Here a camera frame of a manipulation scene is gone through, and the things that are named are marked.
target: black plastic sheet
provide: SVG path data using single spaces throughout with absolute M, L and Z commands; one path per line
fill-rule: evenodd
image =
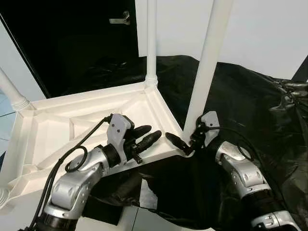
M 106 88 L 144 80 L 145 58 L 97 63 L 85 82 L 69 89 Z M 157 58 L 158 89 L 181 127 L 184 126 L 198 61 L 188 56 Z M 216 111 L 223 127 L 244 134 L 257 148 L 255 163 L 276 197 L 297 224 L 308 230 L 308 98 L 307 85 L 218 63 L 205 112 Z M 237 137 L 227 131 L 230 142 Z M 170 157 L 103 178 L 92 197 L 115 206 L 139 204 L 141 180 L 157 195 L 157 213 L 192 229 L 249 230 L 249 220 L 229 176 L 211 153 Z

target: door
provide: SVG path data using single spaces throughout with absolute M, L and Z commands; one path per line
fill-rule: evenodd
M 0 13 L 47 98 L 71 88 L 83 91 L 78 86 L 91 84 L 86 73 L 97 63 L 138 57 L 134 0 L 71 5 L 4 1 Z

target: tiled floor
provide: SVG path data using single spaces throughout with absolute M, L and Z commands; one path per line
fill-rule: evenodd
M 15 121 L 15 112 L 8 98 L 0 91 L 0 156 L 6 151 Z

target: door handle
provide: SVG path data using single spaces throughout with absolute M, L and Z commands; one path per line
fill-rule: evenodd
M 129 11 L 123 12 L 123 18 L 109 18 L 109 23 L 130 25 Z

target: metal bracket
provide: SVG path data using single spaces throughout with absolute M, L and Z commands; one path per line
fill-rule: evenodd
M 113 114 L 108 130 L 108 144 L 112 144 L 120 156 L 121 163 L 124 165 L 127 162 L 127 157 L 124 152 L 124 136 L 128 129 L 133 129 L 131 121 L 127 120 L 121 114 Z
M 129 11 L 123 12 L 123 18 L 109 18 L 110 24 L 125 24 L 130 25 L 130 15 Z
M 210 111 L 201 117 L 201 122 L 205 123 L 207 127 L 219 127 L 219 121 L 217 113 L 215 111 Z M 218 136 L 219 130 L 209 130 L 205 134 L 204 144 L 207 147 L 211 141 Z

